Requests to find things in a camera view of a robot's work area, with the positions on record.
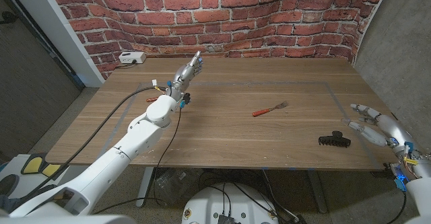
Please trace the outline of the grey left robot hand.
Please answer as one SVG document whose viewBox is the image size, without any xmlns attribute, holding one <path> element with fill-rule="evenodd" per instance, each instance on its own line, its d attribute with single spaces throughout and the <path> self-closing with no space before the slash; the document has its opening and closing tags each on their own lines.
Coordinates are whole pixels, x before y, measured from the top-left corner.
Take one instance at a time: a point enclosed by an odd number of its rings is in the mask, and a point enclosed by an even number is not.
<svg viewBox="0 0 431 224">
<path fill-rule="evenodd" d="M 191 80 L 201 72 L 202 64 L 201 52 L 197 51 L 193 58 L 175 73 L 171 86 L 168 86 L 166 95 L 179 101 L 189 87 Z"/>
</svg>

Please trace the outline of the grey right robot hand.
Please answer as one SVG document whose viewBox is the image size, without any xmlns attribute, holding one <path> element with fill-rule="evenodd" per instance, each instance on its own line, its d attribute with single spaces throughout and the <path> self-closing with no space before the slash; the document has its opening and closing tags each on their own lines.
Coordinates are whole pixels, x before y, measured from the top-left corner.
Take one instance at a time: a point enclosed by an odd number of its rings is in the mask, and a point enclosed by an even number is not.
<svg viewBox="0 0 431 224">
<path fill-rule="evenodd" d="M 389 147 L 410 180 L 430 177 L 430 156 L 396 120 L 361 104 L 350 106 L 360 114 L 359 122 L 343 118 L 346 126 L 354 129 L 367 141 L 379 147 Z"/>
</svg>

